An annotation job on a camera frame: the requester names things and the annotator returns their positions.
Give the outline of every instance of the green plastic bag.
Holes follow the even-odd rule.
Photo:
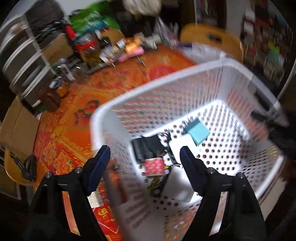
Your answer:
[[[106,26],[120,30],[118,23],[112,18],[113,13],[108,1],[95,2],[87,9],[82,9],[70,17],[75,32],[83,34],[89,30],[102,30]]]

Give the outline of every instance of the white cloth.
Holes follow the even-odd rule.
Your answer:
[[[132,14],[156,15],[161,10],[161,0],[123,0],[123,5]]]

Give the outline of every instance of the orange rug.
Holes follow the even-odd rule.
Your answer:
[[[88,158],[93,156],[89,119],[97,107],[142,84],[195,65],[180,53],[164,46],[147,52],[140,59],[146,67],[138,64],[137,58],[132,58],[117,64],[116,67],[105,68],[92,74],[87,84],[73,83],[60,108],[53,113],[42,114],[34,146],[34,155],[38,160],[35,188],[46,172],[51,171],[57,175],[68,173],[83,166]],[[99,190],[105,197],[104,183],[100,183]],[[63,197],[70,229],[79,233],[69,196],[64,193]],[[93,209],[98,223],[112,241],[121,240],[109,201],[104,198],[103,202],[104,206]]]

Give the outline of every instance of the white plastic basket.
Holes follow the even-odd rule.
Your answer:
[[[252,110],[266,114],[254,92],[270,104],[269,112],[281,106],[252,72],[233,59],[193,66],[142,85],[102,105],[91,117],[91,144],[96,153],[102,145],[111,148],[111,158],[128,201],[119,204],[118,193],[106,176],[108,198],[126,240],[181,240],[201,197],[179,202],[170,197],[151,197],[151,180],[136,163],[131,140],[164,130],[172,138],[181,135],[188,119],[199,118],[211,132],[196,148],[207,167],[220,173],[245,173],[259,199],[283,165],[284,156],[267,139],[265,125],[250,117]],[[171,165],[168,154],[165,163]],[[212,233],[219,230],[226,195],[221,195]]]

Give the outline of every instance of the cardboard box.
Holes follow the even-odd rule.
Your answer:
[[[60,33],[49,45],[43,50],[43,55],[50,65],[58,62],[61,58],[69,58],[74,54],[73,49],[68,43],[66,34]]]
[[[39,120],[17,96],[9,107],[0,129],[0,144],[20,160],[29,157],[34,148]]]

